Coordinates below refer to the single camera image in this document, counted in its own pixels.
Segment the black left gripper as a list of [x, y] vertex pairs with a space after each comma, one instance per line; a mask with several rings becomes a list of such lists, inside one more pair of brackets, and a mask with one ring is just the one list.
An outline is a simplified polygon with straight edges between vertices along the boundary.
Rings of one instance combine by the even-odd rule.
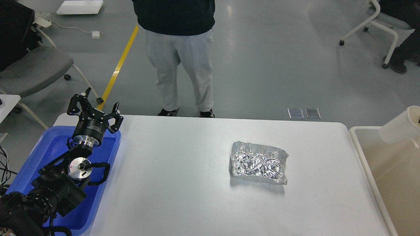
[[[102, 144], [106, 130], [110, 133], [119, 131], [124, 117], [121, 116], [118, 109], [119, 102], [114, 104], [109, 114], [105, 114], [100, 110], [94, 111], [88, 100], [90, 91], [91, 87], [88, 87], [84, 93], [72, 96], [67, 114], [78, 116], [78, 123], [72, 134], [72, 139], [76, 142], [85, 140], [92, 143], [92, 147], [98, 147]], [[114, 120], [114, 124], [110, 125], [109, 120], [112, 119]]]

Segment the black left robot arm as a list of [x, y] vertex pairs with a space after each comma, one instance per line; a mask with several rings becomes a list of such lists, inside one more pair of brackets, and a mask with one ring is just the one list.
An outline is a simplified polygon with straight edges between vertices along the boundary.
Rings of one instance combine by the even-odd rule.
[[115, 103], [111, 113], [95, 109], [88, 100], [91, 88], [75, 94], [68, 115], [78, 116], [68, 150], [38, 170], [28, 194], [17, 191], [1, 197], [2, 236], [71, 236], [68, 227], [55, 226], [58, 215], [66, 216], [87, 197], [86, 186], [103, 184], [110, 173], [108, 162], [91, 162], [93, 149], [103, 142], [106, 131], [116, 133], [124, 118]]

